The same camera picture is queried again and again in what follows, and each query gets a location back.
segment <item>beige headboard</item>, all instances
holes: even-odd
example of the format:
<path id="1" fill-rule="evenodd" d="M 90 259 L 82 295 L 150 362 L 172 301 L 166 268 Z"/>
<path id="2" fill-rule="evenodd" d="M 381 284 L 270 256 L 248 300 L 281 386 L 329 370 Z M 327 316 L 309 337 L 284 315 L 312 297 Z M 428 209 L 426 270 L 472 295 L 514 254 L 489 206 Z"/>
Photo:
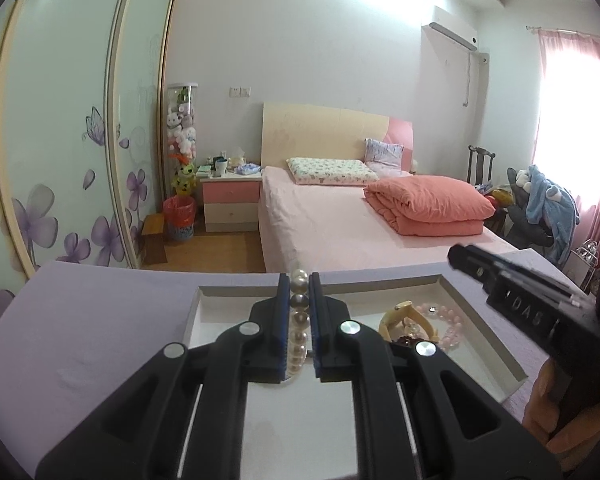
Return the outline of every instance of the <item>beige headboard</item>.
<path id="1" fill-rule="evenodd" d="M 384 139 L 389 117 L 314 105 L 264 103 L 261 165 L 292 156 L 365 158 L 365 139 Z"/>

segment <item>human hand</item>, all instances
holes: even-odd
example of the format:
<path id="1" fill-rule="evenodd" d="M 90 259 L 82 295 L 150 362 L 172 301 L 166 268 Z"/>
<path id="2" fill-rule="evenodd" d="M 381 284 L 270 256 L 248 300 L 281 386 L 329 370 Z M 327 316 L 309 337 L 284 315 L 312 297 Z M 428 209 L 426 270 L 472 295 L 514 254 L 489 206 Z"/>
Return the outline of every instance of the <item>human hand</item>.
<path id="1" fill-rule="evenodd" d="M 557 455 L 563 471 L 575 469 L 600 440 L 600 403 L 582 412 L 549 438 L 558 424 L 559 410 L 548 398 L 554 387 L 555 362 L 547 360 L 540 368 L 522 425 L 549 451 Z"/>

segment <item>trash can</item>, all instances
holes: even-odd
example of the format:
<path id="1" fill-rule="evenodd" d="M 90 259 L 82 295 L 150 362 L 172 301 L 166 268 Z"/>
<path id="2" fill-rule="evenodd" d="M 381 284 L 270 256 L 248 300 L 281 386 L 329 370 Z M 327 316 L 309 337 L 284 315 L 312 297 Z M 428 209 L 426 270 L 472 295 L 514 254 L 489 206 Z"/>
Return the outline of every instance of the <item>trash can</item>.
<path id="1" fill-rule="evenodd" d="M 193 236 L 196 201 L 190 196 L 172 196 L 162 204 L 167 233 L 173 240 L 189 240 Z"/>

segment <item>red plastic bag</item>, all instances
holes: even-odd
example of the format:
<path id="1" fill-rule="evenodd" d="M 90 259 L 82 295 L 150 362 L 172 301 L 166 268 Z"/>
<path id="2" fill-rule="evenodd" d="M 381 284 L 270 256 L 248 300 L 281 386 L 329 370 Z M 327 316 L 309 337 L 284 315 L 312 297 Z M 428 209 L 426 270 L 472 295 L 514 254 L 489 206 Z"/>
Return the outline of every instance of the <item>red plastic bag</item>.
<path id="1" fill-rule="evenodd" d="M 196 219 L 196 201 L 190 196 L 172 196 L 162 204 L 162 212 L 167 224 L 188 227 Z"/>

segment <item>pink headboard section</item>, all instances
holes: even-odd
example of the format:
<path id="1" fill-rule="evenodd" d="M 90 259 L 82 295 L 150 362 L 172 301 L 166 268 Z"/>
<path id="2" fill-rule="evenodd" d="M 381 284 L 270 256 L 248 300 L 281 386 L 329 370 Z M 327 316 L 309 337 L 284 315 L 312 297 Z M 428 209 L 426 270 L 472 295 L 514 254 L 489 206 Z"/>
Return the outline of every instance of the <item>pink headboard section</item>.
<path id="1" fill-rule="evenodd" d="M 382 142 L 388 144 L 401 144 L 402 150 L 402 170 L 411 169 L 411 158 L 413 157 L 413 125 L 407 121 L 389 117 L 389 128 Z"/>

